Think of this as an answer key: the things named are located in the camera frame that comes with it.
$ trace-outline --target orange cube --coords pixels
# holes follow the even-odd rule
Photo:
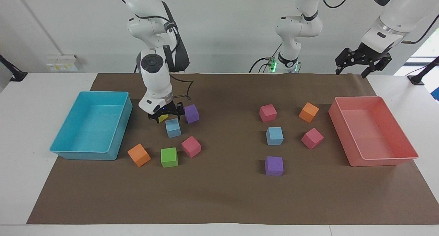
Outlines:
[[[135,147],[128,150],[128,154],[138,167],[141,167],[143,164],[151,160],[148,152],[146,152],[141,144],[137,144]]]
[[[299,114],[299,117],[306,122],[311,122],[314,117],[316,116],[317,112],[319,111],[319,108],[314,106],[311,103],[306,103],[306,105],[303,107],[302,111]]]

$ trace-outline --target plastic tray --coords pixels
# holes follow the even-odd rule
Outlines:
[[[128,92],[80,92],[50,151],[68,160],[115,160],[132,109]]]
[[[381,97],[336,97],[329,115],[353,167],[398,165],[418,158]]]

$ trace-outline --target white table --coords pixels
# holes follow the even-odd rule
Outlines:
[[[49,147],[77,94],[95,77],[30,73],[0,94],[0,235],[439,235],[439,225],[25,225],[57,158]],[[419,153],[415,162],[438,199],[439,104],[404,76],[368,79]]]

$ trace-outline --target green cube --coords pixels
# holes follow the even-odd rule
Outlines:
[[[178,166],[177,149],[170,147],[169,149],[162,149],[162,166],[176,167]]]

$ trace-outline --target pink bin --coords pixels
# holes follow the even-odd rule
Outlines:
[[[353,167],[398,165],[418,158],[381,97],[336,97],[329,115]]]

